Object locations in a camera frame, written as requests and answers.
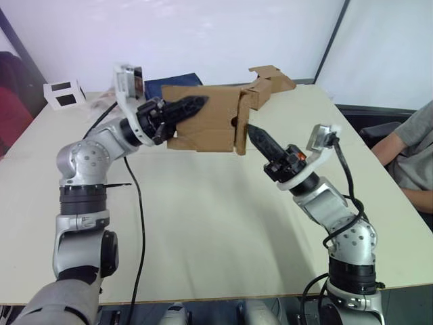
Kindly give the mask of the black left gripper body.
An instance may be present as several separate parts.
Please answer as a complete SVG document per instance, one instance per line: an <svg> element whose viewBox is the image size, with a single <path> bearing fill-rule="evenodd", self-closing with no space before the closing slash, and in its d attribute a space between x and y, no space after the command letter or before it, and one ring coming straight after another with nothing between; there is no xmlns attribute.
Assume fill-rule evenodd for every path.
<svg viewBox="0 0 433 325"><path fill-rule="evenodd" d="M155 132L154 124L164 122L162 116L164 105L164 100L153 97L137 109L137 119L141 129L151 140Z"/></svg>

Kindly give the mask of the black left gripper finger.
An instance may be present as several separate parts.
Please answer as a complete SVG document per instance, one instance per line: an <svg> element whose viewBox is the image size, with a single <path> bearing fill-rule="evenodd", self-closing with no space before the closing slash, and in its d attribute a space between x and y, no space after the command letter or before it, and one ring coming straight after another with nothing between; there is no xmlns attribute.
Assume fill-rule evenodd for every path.
<svg viewBox="0 0 433 325"><path fill-rule="evenodd" d="M177 130L175 123L168 122L155 123L154 129L155 132L152 140L157 146L173 138L175 131Z"/></svg>
<svg viewBox="0 0 433 325"><path fill-rule="evenodd" d="M166 124L177 124L195 116L207 103L205 95L191 95L166 104L162 109Z"/></svg>

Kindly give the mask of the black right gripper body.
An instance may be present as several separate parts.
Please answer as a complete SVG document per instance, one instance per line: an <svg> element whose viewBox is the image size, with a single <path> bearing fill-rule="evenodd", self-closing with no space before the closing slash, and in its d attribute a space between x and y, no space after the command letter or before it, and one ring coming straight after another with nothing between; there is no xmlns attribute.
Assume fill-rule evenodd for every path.
<svg viewBox="0 0 433 325"><path fill-rule="evenodd" d="M306 167L306 155L298 146L290 144L266 156L268 163L264 172L274 181L285 183L297 176Z"/></svg>

